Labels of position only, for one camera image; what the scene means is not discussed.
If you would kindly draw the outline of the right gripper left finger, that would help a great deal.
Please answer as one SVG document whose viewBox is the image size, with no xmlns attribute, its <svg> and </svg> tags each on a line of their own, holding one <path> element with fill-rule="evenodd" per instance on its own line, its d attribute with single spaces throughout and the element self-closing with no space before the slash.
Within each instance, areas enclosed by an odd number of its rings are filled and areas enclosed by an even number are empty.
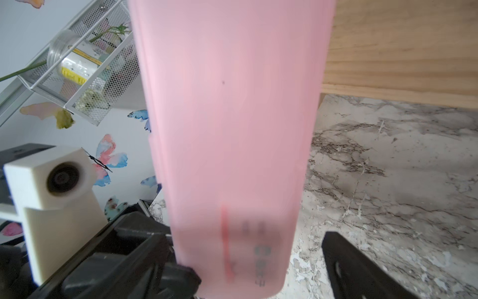
<svg viewBox="0 0 478 299">
<path fill-rule="evenodd" d="M 62 282 L 68 299 L 191 299 L 202 280 L 194 270 L 169 261 L 164 235 L 141 242 L 127 255 L 95 252 Z"/>
</svg>

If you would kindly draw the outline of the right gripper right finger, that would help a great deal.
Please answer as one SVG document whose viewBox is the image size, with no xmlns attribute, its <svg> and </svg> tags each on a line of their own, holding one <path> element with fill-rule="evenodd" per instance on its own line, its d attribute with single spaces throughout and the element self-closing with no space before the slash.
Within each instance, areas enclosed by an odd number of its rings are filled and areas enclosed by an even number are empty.
<svg viewBox="0 0 478 299">
<path fill-rule="evenodd" d="M 327 231 L 322 252 L 336 299 L 415 299 L 338 232 Z"/>
</svg>

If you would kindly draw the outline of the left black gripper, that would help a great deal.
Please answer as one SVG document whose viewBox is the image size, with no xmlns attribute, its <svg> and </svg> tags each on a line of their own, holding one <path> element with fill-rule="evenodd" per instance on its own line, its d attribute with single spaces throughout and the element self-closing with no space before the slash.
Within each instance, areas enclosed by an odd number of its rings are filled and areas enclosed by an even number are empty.
<svg viewBox="0 0 478 299">
<path fill-rule="evenodd" d="M 22 229 L 20 223 L 9 222 L 19 225 Z M 2 245 L 1 297 L 4 299 L 67 299 L 62 294 L 62 282 L 93 253 L 127 255 L 149 237 L 166 236 L 165 234 L 162 225 L 141 212 L 122 213 L 121 219 L 114 224 L 110 224 L 108 221 L 107 225 L 94 238 L 42 285 L 37 285 L 33 281 L 24 237 L 22 240 L 24 248 L 20 248 L 18 245 Z"/>
</svg>

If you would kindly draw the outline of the pink pencil case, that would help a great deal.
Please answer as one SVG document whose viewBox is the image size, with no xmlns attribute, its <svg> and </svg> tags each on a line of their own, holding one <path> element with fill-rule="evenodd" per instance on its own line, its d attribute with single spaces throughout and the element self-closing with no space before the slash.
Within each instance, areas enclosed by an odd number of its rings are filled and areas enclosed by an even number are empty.
<svg viewBox="0 0 478 299">
<path fill-rule="evenodd" d="M 285 284 L 334 1 L 130 1 L 177 262 L 205 299 Z"/>
</svg>

